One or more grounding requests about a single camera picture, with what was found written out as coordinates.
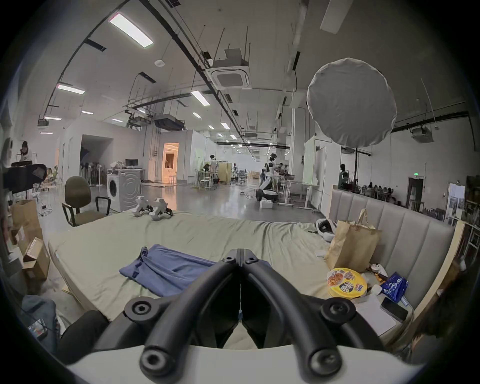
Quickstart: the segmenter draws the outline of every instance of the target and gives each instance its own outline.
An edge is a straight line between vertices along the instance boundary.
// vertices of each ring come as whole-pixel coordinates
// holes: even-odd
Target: air conditioner unit
[[[205,69],[216,89],[251,88],[248,62],[241,56],[239,48],[226,49],[225,60],[215,60],[212,68]]]
[[[420,144],[433,143],[432,131],[426,127],[413,128],[412,139]]]
[[[169,114],[158,115],[154,117],[154,123],[157,128],[167,131],[185,131],[185,124]]]

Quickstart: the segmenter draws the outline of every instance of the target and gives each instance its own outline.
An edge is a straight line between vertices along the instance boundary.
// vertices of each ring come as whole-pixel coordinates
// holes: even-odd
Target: paper sheet
[[[380,302],[375,295],[370,294],[352,302],[378,336],[395,326],[395,320],[380,308]]]

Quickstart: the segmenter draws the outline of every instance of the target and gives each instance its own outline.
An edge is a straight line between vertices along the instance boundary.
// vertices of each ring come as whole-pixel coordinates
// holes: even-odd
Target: white stool
[[[202,183],[204,184],[204,189],[207,189],[207,187],[210,187],[210,180],[209,179],[202,179],[200,180],[200,183],[198,184],[198,190],[200,190]]]

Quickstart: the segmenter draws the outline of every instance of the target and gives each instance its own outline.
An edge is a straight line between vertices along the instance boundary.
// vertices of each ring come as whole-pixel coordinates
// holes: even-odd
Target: brown paper bag
[[[335,237],[324,257],[327,266],[350,268],[363,272],[380,241],[382,231],[368,224],[367,210],[362,209],[358,221],[339,221]]]

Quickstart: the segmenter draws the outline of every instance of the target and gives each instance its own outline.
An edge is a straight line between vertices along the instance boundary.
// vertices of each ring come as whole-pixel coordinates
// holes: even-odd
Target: blue plastic bag
[[[383,293],[395,303],[398,303],[407,290],[408,281],[394,272],[387,281],[382,284]]]

